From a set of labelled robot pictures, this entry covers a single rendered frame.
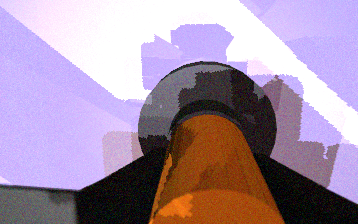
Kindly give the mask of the orange cylinder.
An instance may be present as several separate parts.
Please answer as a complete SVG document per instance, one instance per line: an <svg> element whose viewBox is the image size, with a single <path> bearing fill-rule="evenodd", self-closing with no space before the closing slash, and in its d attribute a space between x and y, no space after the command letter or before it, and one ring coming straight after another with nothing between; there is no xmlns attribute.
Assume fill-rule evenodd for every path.
<svg viewBox="0 0 358 224"><path fill-rule="evenodd" d="M171 136L148 224L285 224L241 130L217 115Z"/></svg>

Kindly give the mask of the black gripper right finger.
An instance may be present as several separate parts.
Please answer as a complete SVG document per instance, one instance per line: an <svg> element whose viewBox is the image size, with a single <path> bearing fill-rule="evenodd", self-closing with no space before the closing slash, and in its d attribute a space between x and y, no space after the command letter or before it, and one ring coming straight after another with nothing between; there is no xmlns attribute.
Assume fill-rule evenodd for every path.
<svg viewBox="0 0 358 224"><path fill-rule="evenodd" d="M263 153L253 156L285 224L358 224L358 204Z"/></svg>

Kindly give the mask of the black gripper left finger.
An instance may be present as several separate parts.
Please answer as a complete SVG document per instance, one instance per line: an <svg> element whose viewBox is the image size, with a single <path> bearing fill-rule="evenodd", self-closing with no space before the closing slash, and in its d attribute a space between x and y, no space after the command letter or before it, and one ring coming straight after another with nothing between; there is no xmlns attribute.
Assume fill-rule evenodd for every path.
<svg viewBox="0 0 358 224"><path fill-rule="evenodd" d="M0 184L0 224L148 224L166 148L81 189Z"/></svg>

